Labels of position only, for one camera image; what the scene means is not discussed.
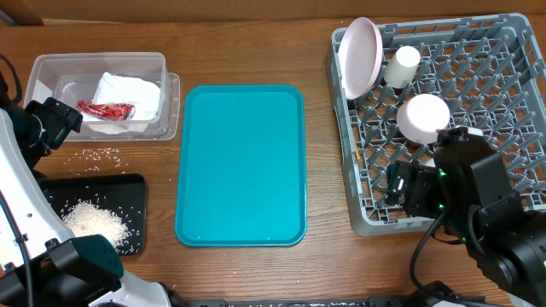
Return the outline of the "white paper cup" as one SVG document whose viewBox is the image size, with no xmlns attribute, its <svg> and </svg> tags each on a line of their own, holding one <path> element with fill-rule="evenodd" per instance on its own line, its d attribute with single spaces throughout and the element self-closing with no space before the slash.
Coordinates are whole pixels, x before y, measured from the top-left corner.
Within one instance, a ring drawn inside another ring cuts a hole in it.
<svg viewBox="0 0 546 307">
<path fill-rule="evenodd" d="M 412 46 L 400 47 L 386 65 L 385 82 L 395 89 L 402 89 L 409 84 L 417 71 L 421 60 L 418 49 Z"/>
</svg>

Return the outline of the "pink small bowl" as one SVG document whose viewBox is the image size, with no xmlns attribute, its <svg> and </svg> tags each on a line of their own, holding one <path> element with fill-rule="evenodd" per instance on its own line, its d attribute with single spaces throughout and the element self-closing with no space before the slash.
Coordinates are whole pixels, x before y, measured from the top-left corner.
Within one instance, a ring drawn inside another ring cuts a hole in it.
<svg viewBox="0 0 546 307">
<path fill-rule="evenodd" d="M 397 112 L 399 131 L 409 141 L 431 144 L 438 140 L 438 130 L 447 127 L 450 109 L 444 100 L 431 94 L 420 94 L 406 101 Z"/>
</svg>

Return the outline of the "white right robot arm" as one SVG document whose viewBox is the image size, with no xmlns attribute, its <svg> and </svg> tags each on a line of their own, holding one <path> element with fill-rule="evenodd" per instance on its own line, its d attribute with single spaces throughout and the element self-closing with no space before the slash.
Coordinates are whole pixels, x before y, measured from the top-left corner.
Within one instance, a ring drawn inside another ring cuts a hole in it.
<svg viewBox="0 0 546 307">
<path fill-rule="evenodd" d="M 462 298 L 441 281 L 418 281 L 417 259 L 442 228 L 451 244 L 466 247 L 487 279 L 513 298 L 543 306 L 544 213 L 524 209 L 501 155 L 484 137 L 462 126 L 440 130 L 437 144 L 433 165 L 397 161 L 386 170 L 385 202 L 400 203 L 408 215 L 433 221 L 411 256 L 409 276 L 417 288 L 411 305 L 485 305 L 482 298 Z"/>
</svg>

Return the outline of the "pink plate with rice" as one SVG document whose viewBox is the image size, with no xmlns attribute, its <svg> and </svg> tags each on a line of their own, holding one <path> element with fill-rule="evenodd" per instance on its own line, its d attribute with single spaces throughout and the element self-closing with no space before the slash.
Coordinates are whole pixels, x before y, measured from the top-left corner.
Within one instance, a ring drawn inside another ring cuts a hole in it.
<svg viewBox="0 0 546 307">
<path fill-rule="evenodd" d="M 382 37 L 377 25 L 360 17 L 345 31 L 338 50 L 341 84 L 346 98 L 354 100 L 367 94 L 379 76 Z"/>
</svg>

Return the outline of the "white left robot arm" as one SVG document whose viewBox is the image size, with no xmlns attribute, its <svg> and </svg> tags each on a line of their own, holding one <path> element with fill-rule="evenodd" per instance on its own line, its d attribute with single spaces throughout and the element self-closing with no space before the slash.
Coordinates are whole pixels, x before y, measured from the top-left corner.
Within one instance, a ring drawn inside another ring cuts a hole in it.
<svg viewBox="0 0 546 307">
<path fill-rule="evenodd" d="M 124 269 L 101 235 L 77 237 L 46 200 L 35 165 L 79 132 L 82 114 L 54 98 L 20 106 L 1 83 L 1 303 L 5 306 L 184 306 L 174 288 Z"/>
</svg>

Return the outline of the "red snack wrapper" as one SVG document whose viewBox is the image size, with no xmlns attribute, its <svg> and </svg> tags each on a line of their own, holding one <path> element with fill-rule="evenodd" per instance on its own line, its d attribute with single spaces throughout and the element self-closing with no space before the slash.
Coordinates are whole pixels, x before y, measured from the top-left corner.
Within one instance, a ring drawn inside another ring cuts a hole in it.
<svg viewBox="0 0 546 307">
<path fill-rule="evenodd" d="M 111 121 L 127 120 L 135 111 L 135 107 L 128 103 L 94 104 L 88 101 L 78 101 L 76 107 L 80 112 Z"/>
</svg>

